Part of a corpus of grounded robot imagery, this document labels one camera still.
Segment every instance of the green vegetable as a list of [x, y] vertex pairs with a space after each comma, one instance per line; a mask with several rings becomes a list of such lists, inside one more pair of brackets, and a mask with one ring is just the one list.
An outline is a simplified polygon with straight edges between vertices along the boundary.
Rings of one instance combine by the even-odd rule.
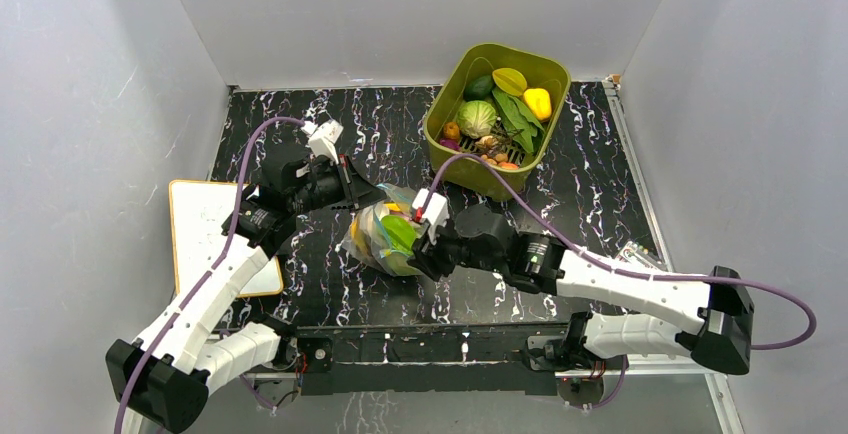
[[540, 135], [540, 136], [536, 136], [536, 137], [533, 138], [533, 147], [534, 147], [536, 152], [539, 152], [539, 150], [542, 149], [542, 143], [544, 143], [544, 142], [545, 142], [545, 134], [544, 133], [542, 133], [542, 135]]
[[492, 126], [498, 120], [498, 113], [486, 101], [466, 102], [459, 108], [456, 115], [456, 123], [459, 130], [468, 137], [474, 139], [483, 137], [492, 132]]
[[492, 106], [492, 107], [494, 107], [495, 109], [497, 109], [497, 108], [498, 108], [498, 105], [497, 105], [497, 104], [495, 104], [495, 98], [493, 98], [493, 97], [492, 97], [492, 93], [491, 93], [491, 92], [490, 92], [490, 93], [489, 93], [489, 95], [488, 95], [488, 96], [486, 96], [486, 98], [485, 98], [485, 99], [483, 99], [483, 100], [484, 100], [484, 101], [486, 101], [486, 102], [488, 102], [488, 103], [489, 103], [489, 105], [491, 105], [491, 106]]
[[383, 229], [388, 236], [387, 241], [391, 248], [395, 251], [400, 251], [408, 256], [412, 255], [412, 243], [415, 242], [415, 229], [409, 223], [398, 216], [383, 216], [380, 219]]
[[462, 93], [462, 98], [466, 101], [482, 101], [494, 88], [495, 80], [492, 79], [491, 74], [486, 74], [469, 82], [465, 92]]
[[515, 103], [509, 94], [495, 88], [492, 91], [495, 97], [495, 102], [500, 107], [503, 116], [501, 122], [515, 141], [525, 152], [533, 154], [536, 152], [536, 146], [533, 144], [533, 137], [536, 136], [536, 127], [527, 122], [527, 119], [521, 115]]
[[524, 118], [527, 119], [528, 122], [530, 122], [530, 124], [536, 126], [539, 132], [545, 132], [545, 128], [542, 126], [542, 123], [539, 121], [536, 115], [533, 114], [533, 111], [531, 111], [530, 108], [527, 107], [527, 104], [524, 104], [524, 101], [513, 96], [509, 96], [509, 98], [513, 103], [515, 103], [515, 107], [518, 108], [518, 112], [520, 112], [521, 115], [524, 116]]

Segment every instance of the green leaf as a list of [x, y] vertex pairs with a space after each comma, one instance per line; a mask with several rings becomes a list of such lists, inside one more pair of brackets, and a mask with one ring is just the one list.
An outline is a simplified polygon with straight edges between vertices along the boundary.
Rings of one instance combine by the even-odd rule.
[[513, 136], [515, 141], [528, 154], [536, 152], [533, 145], [533, 137], [536, 135], [536, 127], [527, 122], [527, 119], [518, 111], [515, 103], [510, 99], [509, 94], [503, 92], [499, 88], [492, 90], [492, 96], [495, 98], [495, 103], [500, 107], [501, 122], [509, 131], [509, 135]]
[[538, 129], [538, 132], [536, 132], [536, 134], [540, 132], [545, 132], [545, 128], [544, 126], [542, 126], [542, 123], [539, 122], [538, 119], [536, 119], [536, 115], [533, 114], [533, 111], [531, 111], [529, 107], [527, 107], [527, 104], [524, 104], [524, 101], [515, 96], [509, 96], [509, 98], [515, 104], [515, 107], [518, 108], [518, 112], [520, 112], [521, 115], [524, 116], [524, 118], [527, 119], [528, 122], [530, 122], [530, 124], [536, 126], [536, 128]]
[[539, 150], [542, 149], [542, 143], [543, 142], [545, 142], [545, 134], [544, 133], [542, 133], [541, 136], [536, 136], [536, 137], [533, 138], [533, 148], [536, 150], [536, 152], [539, 152]]

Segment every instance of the purple onion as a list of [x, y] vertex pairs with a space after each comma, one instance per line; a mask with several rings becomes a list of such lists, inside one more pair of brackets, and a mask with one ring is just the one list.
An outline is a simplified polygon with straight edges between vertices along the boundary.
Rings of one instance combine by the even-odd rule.
[[456, 152], [459, 152], [459, 150], [460, 150], [459, 143], [454, 141], [453, 139], [440, 139], [439, 144], [441, 144], [442, 147], [447, 147], [448, 149], [453, 149]]

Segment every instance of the green plastic basket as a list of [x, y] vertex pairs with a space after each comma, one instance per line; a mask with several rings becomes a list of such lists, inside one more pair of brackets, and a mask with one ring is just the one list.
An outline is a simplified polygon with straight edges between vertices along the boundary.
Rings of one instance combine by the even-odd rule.
[[[551, 95], [551, 119], [547, 123], [545, 138], [542, 146], [535, 156], [521, 156], [513, 147], [507, 147], [510, 161], [520, 167], [507, 170], [495, 167], [500, 175], [509, 185], [518, 192], [524, 190], [524, 184], [530, 172], [542, 160], [542, 156], [548, 149], [565, 98], [568, 96], [568, 88], [571, 85], [571, 75], [568, 70], [556, 61], [546, 59], [535, 54], [519, 51], [499, 44], [480, 44], [474, 46], [465, 53], [462, 60], [454, 69], [448, 81], [445, 83], [430, 110], [424, 117], [424, 135], [430, 146], [430, 163], [434, 170], [438, 170], [454, 151], [439, 144], [442, 128], [445, 123], [454, 120], [456, 113], [462, 105], [462, 91], [469, 81], [480, 76], [491, 74], [495, 69], [511, 67], [518, 69], [527, 78], [530, 87], [542, 87]], [[472, 144], [463, 139], [460, 142], [463, 152], [472, 152]], [[485, 167], [472, 159], [459, 159], [448, 167], [444, 174], [444, 180], [458, 184], [495, 201], [506, 201], [511, 196], [506, 188], [501, 185]]]

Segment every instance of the white board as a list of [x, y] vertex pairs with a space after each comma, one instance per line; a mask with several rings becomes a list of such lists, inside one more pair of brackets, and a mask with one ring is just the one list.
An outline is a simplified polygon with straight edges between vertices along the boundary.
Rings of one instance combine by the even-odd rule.
[[[174, 243], [174, 280], [177, 293], [191, 287], [216, 259], [226, 236], [221, 224], [233, 213], [236, 185], [225, 182], [173, 181], [168, 187], [171, 200], [171, 237]], [[228, 259], [244, 258], [253, 249], [247, 239], [235, 236]], [[283, 290], [283, 275], [275, 257], [253, 279], [239, 297], [267, 296]]]

